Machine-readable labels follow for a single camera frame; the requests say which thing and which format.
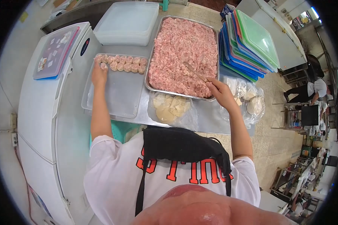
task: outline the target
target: black apron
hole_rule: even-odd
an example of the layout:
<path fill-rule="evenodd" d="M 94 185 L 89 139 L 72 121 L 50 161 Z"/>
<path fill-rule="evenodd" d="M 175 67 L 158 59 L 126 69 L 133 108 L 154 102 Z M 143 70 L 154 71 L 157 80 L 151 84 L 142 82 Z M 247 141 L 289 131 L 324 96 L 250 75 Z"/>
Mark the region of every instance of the black apron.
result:
<path fill-rule="evenodd" d="M 140 182 L 135 216 L 143 210 L 145 174 L 149 160 L 171 160 L 181 162 L 199 162 L 214 158 L 226 179 L 227 196 L 231 194 L 231 173 L 229 155 L 221 143 L 202 137 L 184 128 L 150 128 L 143 131 L 144 156 L 143 176 Z"/>

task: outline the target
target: tiled floor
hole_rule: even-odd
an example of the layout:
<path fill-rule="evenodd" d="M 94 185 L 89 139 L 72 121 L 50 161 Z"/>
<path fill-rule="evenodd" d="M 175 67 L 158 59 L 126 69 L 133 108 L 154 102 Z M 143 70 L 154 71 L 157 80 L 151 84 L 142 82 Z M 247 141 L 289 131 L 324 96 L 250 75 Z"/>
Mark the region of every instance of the tiled floor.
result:
<path fill-rule="evenodd" d="M 159 11 L 160 15 L 181 16 L 211 25 L 217 30 L 222 27 L 221 16 L 218 11 L 189 2 L 187 6 L 170 4 L 168 11 Z M 256 85 L 263 88 L 266 109 L 262 119 L 256 124 L 255 136 L 251 137 L 254 154 L 254 164 L 260 186 L 268 191 L 276 174 L 277 167 L 288 165 L 292 153 L 301 149 L 303 136 L 294 131 L 271 129 L 280 127 L 284 123 L 283 107 L 272 105 L 284 103 L 283 92 L 291 87 L 280 78 L 279 74 L 267 74 L 265 79 L 259 79 Z M 225 147 L 232 158 L 231 137 L 229 135 L 215 135 L 200 133 L 202 136 L 216 137 Z"/>

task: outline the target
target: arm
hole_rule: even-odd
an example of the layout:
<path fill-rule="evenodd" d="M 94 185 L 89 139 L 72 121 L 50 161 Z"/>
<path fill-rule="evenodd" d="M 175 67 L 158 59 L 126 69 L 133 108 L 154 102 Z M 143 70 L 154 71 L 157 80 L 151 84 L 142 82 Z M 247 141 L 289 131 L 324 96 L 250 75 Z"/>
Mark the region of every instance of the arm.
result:
<path fill-rule="evenodd" d="M 322 110 L 320 111 L 320 118 L 319 118 L 319 119 L 322 119 L 323 114 L 324 114 L 324 109 L 322 109 Z"/>
<path fill-rule="evenodd" d="M 105 101 L 105 83 L 108 69 L 102 70 L 95 62 L 91 81 L 94 85 L 93 113 L 91 115 L 91 140 L 101 135 L 113 137 L 110 114 Z"/>
<path fill-rule="evenodd" d="M 233 160 L 248 156 L 253 160 L 252 142 L 238 104 L 235 102 L 228 85 L 211 77 L 207 78 L 207 86 L 216 97 L 218 103 L 223 106 L 230 116 L 231 144 Z"/>
<path fill-rule="evenodd" d="M 297 195 L 294 197 L 293 202 L 292 202 L 292 207 L 291 207 L 291 209 L 292 209 L 293 211 L 295 211 L 296 208 L 297 208 L 296 201 L 297 201 L 298 195 L 299 195 L 299 193 L 297 193 Z"/>
<path fill-rule="evenodd" d="M 313 106 L 314 103 L 317 101 L 317 99 L 319 98 L 319 94 L 318 92 L 313 96 L 312 100 L 310 101 L 310 106 Z"/>

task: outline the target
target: electrical outlet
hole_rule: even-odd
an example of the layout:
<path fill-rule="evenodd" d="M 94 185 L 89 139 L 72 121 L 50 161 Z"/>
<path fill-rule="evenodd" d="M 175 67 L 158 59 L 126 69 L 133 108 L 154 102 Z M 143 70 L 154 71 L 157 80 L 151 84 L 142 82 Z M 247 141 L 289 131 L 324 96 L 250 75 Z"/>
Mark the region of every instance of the electrical outlet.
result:
<path fill-rule="evenodd" d="M 10 115 L 10 125 L 13 130 L 16 129 L 17 127 L 17 119 L 18 119 L 18 116 L 15 113 L 12 113 Z"/>
<path fill-rule="evenodd" d="M 18 133 L 11 133 L 11 142 L 13 144 L 13 147 L 18 146 Z"/>

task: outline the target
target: white chest freezer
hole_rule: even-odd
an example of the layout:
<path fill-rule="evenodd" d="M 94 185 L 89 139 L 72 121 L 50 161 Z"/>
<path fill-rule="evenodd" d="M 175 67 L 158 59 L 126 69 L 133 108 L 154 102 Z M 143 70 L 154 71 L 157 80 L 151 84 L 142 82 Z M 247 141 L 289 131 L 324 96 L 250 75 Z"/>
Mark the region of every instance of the white chest freezer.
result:
<path fill-rule="evenodd" d="M 94 214 L 83 185 L 91 118 L 84 114 L 81 98 L 101 44 L 89 22 L 69 27 L 79 31 L 56 79 L 34 80 L 33 75 L 47 41 L 68 27 L 41 38 L 31 57 L 20 94 L 18 141 L 35 200 L 61 225 L 87 225 Z"/>
<path fill-rule="evenodd" d="M 280 69 L 307 62 L 299 38 L 283 18 L 264 0 L 242 0 L 236 7 L 264 27 L 272 36 Z"/>

